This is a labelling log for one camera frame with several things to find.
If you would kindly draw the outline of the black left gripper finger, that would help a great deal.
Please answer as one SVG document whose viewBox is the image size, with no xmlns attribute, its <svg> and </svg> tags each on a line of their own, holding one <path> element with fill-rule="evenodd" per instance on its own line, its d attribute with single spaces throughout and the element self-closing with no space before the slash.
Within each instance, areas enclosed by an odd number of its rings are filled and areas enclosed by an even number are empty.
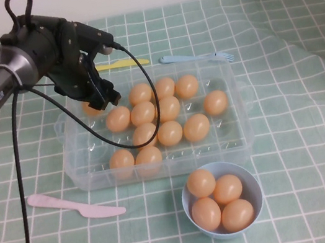
<svg viewBox="0 0 325 243">
<path fill-rule="evenodd" d="M 99 92 L 94 92 L 87 98 L 86 101 L 90 108 L 93 108 L 94 110 L 105 110 L 107 107 L 106 100 L 104 99 L 104 96 L 100 94 Z"/>
<path fill-rule="evenodd" d="M 105 96 L 106 96 L 106 102 L 108 104 L 112 104 L 114 106 L 117 106 L 120 99 L 121 95 L 118 91 L 116 91 L 114 88 L 108 88 L 104 90 Z"/>
</svg>

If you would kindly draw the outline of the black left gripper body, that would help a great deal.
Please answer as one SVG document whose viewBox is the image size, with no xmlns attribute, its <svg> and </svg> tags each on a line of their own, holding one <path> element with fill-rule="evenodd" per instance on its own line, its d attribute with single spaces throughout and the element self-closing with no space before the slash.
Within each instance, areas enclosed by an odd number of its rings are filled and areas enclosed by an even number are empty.
<svg viewBox="0 0 325 243">
<path fill-rule="evenodd" d="M 99 92 L 105 99 L 104 90 L 114 88 L 110 81 L 100 77 L 91 57 L 82 53 L 76 61 L 56 64 L 50 72 L 55 83 L 54 90 L 79 102 L 87 102 L 87 98 L 94 92 Z"/>
</svg>

